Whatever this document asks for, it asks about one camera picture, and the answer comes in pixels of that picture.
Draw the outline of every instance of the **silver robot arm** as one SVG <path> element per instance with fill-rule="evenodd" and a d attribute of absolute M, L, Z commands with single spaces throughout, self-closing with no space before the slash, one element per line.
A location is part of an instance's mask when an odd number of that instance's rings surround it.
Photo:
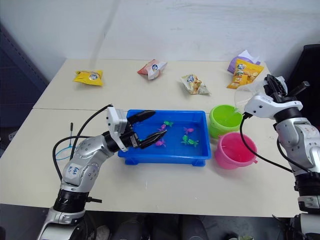
<path fill-rule="evenodd" d="M 289 94 L 285 87 L 268 74 L 264 79 L 266 94 L 253 96 L 244 108 L 244 115 L 275 119 L 278 141 L 287 157 L 304 168 L 289 163 L 295 177 L 294 189 L 299 192 L 299 208 L 308 213 L 296 216 L 298 220 L 294 223 L 305 236 L 316 240 L 320 239 L 320 133 L 302 116 L 303 105 L 295 97 L 309 83 L 303 82 Z"/>
<path fill-rule="evenodd" d="M 81 239 L 83 218 L 87 202 L 102 201 L 89 197 L 100 168 L 106 159 L 117 151 L 127 151 L 128 147 L 146 148 L 161 139 L 166 130 L 153 133 L 140 141 L 132 129 L 132 124 L 141 122 L 155 114 L 147 110 L 128 119 L 123 110 L 109 107 L 107 123 L 109 130 L 102 135 L 82 141 L 73 158 L 62 172 L 62 180 L 54 206 L 48 211 L 38 240 Z"/>

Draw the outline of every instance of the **table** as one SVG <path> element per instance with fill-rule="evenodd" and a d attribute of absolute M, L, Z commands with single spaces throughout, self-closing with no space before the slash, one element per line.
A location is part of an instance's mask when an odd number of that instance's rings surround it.
<path fill-rule="evenodd" d="M 129 109 L 203 110 L 209 113 L 217 104 L 234 105 L 234 89 L 226 88 L 232 74 L 226 69 L 228 62 L 170 61 L 155 80 L 137 73 L 148 61 L 110 60 L 96 62 L 96 70 L 103 70 L 104 86 L 73 82 L 75 71 L 88 70 L 87 59 L 67 59 L 53 78 L 34 108 L 99 110 L 113 104 L 125 111 Z M 269 73 L 267 66 L 255 81 Z M 194 73 L 202 80 L 210 96 L 190 95 L 180 77 Z"/>
<path fill-rule="evenodd" d="M 51 207 L 60 181 L 52 162 L 52 147 L 76 133 L 93 110 L 33 109 L 0 159 L 0 202 Z M 272 121 L 252 117 L 243 131 L 258 151 L 289 166 L 278 153 Z M 90 122 L 84 135 L 107 130 L 106 112 Z M 59 149 L 68 146 L 68 142 Z M 215 150 L 211 140 L 211 150 Z M 60 169 L 67 160 L 58 162 Z M 101 167 L 90 196 L 102 203 L 87 203 L 87 210 L 199 214 L 221 216 L 292 217 L 299 213 L 292 174 L 262 160 L 235 170 L 221 169 L 213 159 L 205 167 L 184 164 L 129 166 L 114 155 Z"/>

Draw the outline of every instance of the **snack bag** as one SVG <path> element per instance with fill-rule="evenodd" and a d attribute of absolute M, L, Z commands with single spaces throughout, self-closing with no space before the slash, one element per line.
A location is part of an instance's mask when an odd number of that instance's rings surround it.
<path fill-rule="evenodd" d="M 182 76 L 181 82 L 190 94 L 209 94 L 207 86 L 195 74 Z"/>
<path fill-rule="evenodd" d="M 153 59 L 150 62 L 148 62 L 143 68 L 141 68 L 137 73 L 148 75 L 148 79 L 152 80 L 159 76 L 159 74 L 163 71 L 166 65 L 167 62 Z"/>
<path fill-rule="evenodd" d="M 230 83 L 227 88 L 237 89 L 239 86 L 251 84 L 263 69 L 263 66 L 237 59 L 235 62 L 232 83 Z"/>
<path fill-rule="evenodd" d="M 76 71 L 74 82 L 102 86 L 102 71 Z"/>

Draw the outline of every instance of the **blue plastic tray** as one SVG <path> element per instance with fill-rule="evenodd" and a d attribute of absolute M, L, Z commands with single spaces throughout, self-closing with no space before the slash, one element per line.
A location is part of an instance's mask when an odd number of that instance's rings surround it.
<path fill-rule="evenodd" d="M 129 110 L 127 117 L 130 117 L 142 110 Z M 134 124 L 133 129 L 139 139 L 145 139 L 151 133 L 157 132 L 164 121 L 173 122 L 172 127 L 167 126 L 167 133 L 163 139 L 164 146 L 155 144 L 145 148 L 133 148 L 128 151 L 119 151 L 118 156 L 125 158 L 125 164 L 137 165 L 139 163 L 162 163 L 162 164 L 192 164 L 203 167 L 206 159 L 211 158 L 210 142 L 206 114 L 204 111 L 165 111 L 157 110 L 155 114 Z M 198 140 L 199 144 L 185 145 L 181 143 L 185 135 L 184 128 L 193 128 L 194 131 L 188 134 L 192 140 Z"/>

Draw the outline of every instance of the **pink toy fish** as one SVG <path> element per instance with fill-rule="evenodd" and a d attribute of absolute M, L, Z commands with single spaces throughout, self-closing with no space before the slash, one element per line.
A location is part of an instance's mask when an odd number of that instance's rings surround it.
<path fill-rule="evenodd" d="M 165 140 L 161 139 L 161 140 L 157 141 L 157 142 L 155 143 L 155 145 L 156 145 L 156 146 L 166 146 L 166 145 L 165 145 Z"/>
<path fill-rule="evenodd" d="M 159 131 L 165 130 L 167 127 L 167 125 L 162 124 L 160 128 L 158 128 Z"/>
<path fill-rule="evenodd" d="M 184 130 L 186 135 L 188 135 L 188 133 L 192 133 L 194 131 L 193 128 L 186 128 L 186 127 L 184 127 L 183 130 Z"/>

